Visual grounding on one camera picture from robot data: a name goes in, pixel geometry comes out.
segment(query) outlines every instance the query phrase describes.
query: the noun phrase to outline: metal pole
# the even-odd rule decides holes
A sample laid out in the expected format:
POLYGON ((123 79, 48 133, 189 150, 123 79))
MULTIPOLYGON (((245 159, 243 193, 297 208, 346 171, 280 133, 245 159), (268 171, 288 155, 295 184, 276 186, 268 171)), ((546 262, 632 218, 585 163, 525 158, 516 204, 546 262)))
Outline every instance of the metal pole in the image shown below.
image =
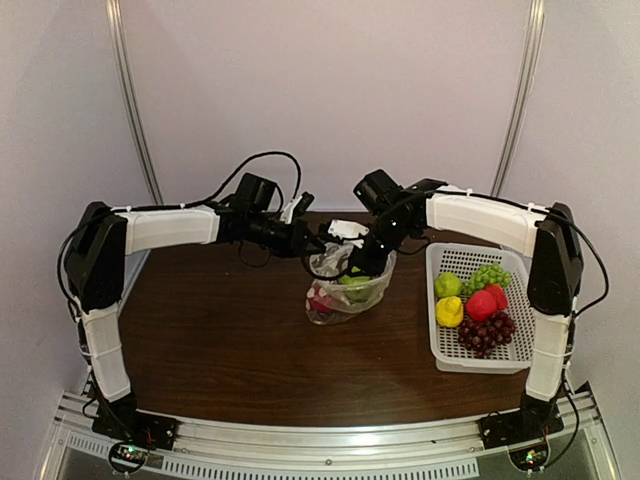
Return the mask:
POLYGON ((527 36, 525 39, 522 65, 520 66, 520 78, 516 99, 511 111, 507 135, 502 146, 500 163, 493 181, 491 195, 498 197, 504 187, 511 161, 515 153, 518 136, 522 129, 524 113, 526 110, 529 92, 533 85, 533 77, 538 64, 540 54, 540 44, 542 43, 542 33, 544 30, 545 0, 532 0, 529 13, 529 24, 527 26, 527 36))
POLYGON ((129 58, 127 56, 127 44, 124 36, 124 27, 122 25, 122 15, 120 13, 120 0, 107 0, 107 16, 109 19, 109 28, 111 30, 111 39, 113 40, 113 51, 116 57, 116 67, 120 78, 120 86, 122 87, 122 95, 124 97, 125 110, 131 127, 131 135, 138 153, 142 174, 144 175, 147 189, 153 202, 156 205, 164 203, 162 192, 156 178, 156 173, 151 162, 147 140, 142 128, 142 120, 138 109, 138 101, 136 100, 135 89, 133 86, 133 78, 129 67, 129 58))

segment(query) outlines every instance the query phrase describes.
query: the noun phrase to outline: black bracket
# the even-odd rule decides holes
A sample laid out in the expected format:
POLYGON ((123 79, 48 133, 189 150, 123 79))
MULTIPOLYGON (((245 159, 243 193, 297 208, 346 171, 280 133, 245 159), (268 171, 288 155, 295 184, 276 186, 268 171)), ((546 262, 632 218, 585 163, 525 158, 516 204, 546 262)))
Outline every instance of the black bracket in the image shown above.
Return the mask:
POLYGON ((549 418, 540 429, 526 426, 522 410, 483 417, 478 420, 478 428, 482 444, 488 450, 539 440, 545 435, 561 432, 564 429, 564 423, 560 418, 557 405, 554 405, 549 418))
POLYGON ((95 433, 126 441, 141 448, 159 448, 169 451, 173 449, 178 427, 178 421, 175 418, 136 411, 135 433, 127 436, 102 406, 98 408, 97 415, 98 418, 93 421, 91 426, 91 430, 95 433))

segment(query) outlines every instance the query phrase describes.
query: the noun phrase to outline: green grapes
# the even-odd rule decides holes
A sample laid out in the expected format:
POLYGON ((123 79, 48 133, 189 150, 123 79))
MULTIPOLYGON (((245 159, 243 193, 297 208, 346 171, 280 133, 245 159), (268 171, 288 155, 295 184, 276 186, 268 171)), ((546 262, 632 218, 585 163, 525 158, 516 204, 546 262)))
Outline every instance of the green grapes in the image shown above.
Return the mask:
POLYGON ((478 290, 482 290, 487 285, 500 285, 507 288, 511 283, 511 273, 505 272, 499 263, 483 265, 471 275, 468 282, 462 284, 462 295, 470 297, 478 290))

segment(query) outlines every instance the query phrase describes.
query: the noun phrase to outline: white plastic basket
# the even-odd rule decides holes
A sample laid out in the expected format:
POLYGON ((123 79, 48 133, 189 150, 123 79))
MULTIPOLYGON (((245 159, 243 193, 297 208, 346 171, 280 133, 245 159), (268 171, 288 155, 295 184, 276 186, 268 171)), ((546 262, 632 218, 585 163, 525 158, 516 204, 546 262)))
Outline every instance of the white plastic basket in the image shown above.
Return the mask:
POLYGON ((443 372, 512 374, 531 366, 535 321, 527 298, 529 275, 521 257, 508 250, 500 250, 459 243, 429 245, 427 256, 427 307, 431 351, 436 367, 443 372), (436 322, 437 298, 434 281, 444 272, 455 273, 466 282, 482 265, 498 262, 511 272, 511 283, 505 289, 509 308, 505 310, 516 324, 513 342, 494 349, 489 358, 475 358, 458 342, 458 329, 441 327, 436 322))

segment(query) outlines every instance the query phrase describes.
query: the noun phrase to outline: red grapes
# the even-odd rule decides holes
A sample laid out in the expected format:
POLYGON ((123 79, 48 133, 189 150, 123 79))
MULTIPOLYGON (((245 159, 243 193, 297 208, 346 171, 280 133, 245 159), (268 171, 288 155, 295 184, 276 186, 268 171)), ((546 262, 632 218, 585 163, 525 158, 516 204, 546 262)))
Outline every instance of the red grapes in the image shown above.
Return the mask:
POLYGON ((505 312, 494 313, 484 323, 465 318, 458 326, 458 342, 476 358, 487 358, 498 346, 511 343, 515 331, 515 322, 505 312))

